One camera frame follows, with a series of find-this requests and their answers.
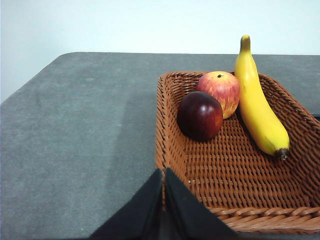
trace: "dark red apple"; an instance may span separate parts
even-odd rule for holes
[[[239,80],[226,71],[212,71],[200,77],[196,91],[216,98],[221,104],[223,119],[229,118],[237,109],[240,98]]]
[[[205,142],[219,132],[223,123],[223,111],[218,100],[210,94],[194,91],[181,100],[176,120],[184,135]]]

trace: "wicker basket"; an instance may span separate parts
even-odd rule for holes
[[[320,123],[276,80],[259,74],[264,94],[288,131],[290,154],[263,153],[239,112],[208,142],[184,136],[176,114],[205,72],[169,72],[158,80],[156,167],[178,175],[195,197],[235,231],[320,231]]]

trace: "red and yellow apple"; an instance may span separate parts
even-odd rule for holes
[[[238,107],[240,83],[229,72],[211,71],[202,75],[195,90],[208,93],[219,101],[223,111],[223,119],[229,118]]]

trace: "banana tip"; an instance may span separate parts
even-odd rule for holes
[[[282,161],[288,159],[289,149],[288,148],[280,148],[279,150],[275,151],[274,154],[277,158],[280,158]]]

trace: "white wall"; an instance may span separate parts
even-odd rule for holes
[[[77,51],[320,55],[320,0],[2,0],[1,102]]]

